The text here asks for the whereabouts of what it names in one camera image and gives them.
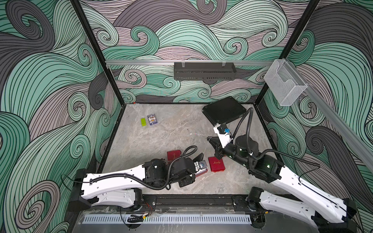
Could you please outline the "red jewelry box lid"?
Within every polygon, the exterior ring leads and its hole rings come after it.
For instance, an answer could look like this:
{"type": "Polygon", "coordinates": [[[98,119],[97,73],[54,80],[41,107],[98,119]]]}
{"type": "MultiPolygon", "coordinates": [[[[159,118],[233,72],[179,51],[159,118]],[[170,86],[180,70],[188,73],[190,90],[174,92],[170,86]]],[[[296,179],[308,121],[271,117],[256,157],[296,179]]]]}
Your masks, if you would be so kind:
{"type": "Polygon", "coordinates": [[[225,171],[225,165],[222,159],[217,159],[216,157],[209,157],[208,158],[210,170],[212,172],[221,172],[225,171]]]}

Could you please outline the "red jewelry box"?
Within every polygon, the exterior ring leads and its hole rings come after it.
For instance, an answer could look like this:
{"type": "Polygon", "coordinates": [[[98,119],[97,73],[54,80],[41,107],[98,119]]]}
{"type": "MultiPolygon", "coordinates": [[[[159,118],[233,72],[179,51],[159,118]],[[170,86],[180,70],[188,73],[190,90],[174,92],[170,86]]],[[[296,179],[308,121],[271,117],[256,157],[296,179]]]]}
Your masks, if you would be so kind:
{"type": "Polygon", "coordinates": [[[172,162],[173,160],[179,158],[181,156],[181,150],[172,150],[167,152],[167,160],[168,162],[172,162]]]}

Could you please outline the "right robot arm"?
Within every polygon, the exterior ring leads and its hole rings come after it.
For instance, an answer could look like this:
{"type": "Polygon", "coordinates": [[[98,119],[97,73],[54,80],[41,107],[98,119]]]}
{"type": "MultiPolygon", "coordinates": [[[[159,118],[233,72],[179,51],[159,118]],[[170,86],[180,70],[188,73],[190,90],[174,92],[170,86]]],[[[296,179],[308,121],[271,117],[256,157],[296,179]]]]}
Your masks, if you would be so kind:
{"type": "Polygon", "coordinates": [[[356,204],[352,199],[340,199],[328,194],[276,158],[270,156],[274,149],[262,152],[258,143],[250,137],[253,109],[243,114],[248,117],[246,133],[237,137],[239,126],[231,132],[225,122],[213,124],[216,136],[208,137],[217,159],[229,157],[247,168],[248,173],[257,179],[272,183],[287,191],[294,199],[275,195],[261,188],[253,187],[248,196],[249,202],[266,211],[275,211],[308,223],[320,233],[356,233],[359,226],[354,222],[356,204]]]}

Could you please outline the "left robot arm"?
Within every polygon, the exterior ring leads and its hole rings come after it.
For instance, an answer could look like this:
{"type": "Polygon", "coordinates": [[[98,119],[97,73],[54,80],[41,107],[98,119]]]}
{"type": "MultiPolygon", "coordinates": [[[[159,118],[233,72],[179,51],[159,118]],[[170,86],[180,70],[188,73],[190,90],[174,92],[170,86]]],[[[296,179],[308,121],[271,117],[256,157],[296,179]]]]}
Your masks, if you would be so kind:
{"type": "Polygon", "coordinates": [[[87,169],[77,170],[71,179],[73,187],[67,210],[80,212],[96,205],[116,205],[125,209],[140,208],[142,191],[169,190],[173,183],[180,187],[195,182],[200,171],[204,154],[194,159],[191,156],[198,150],[193,145],[185,149],[180,157],[171,162],[152,159],[128,170],[110,173],[90,173],[87,169]]]}

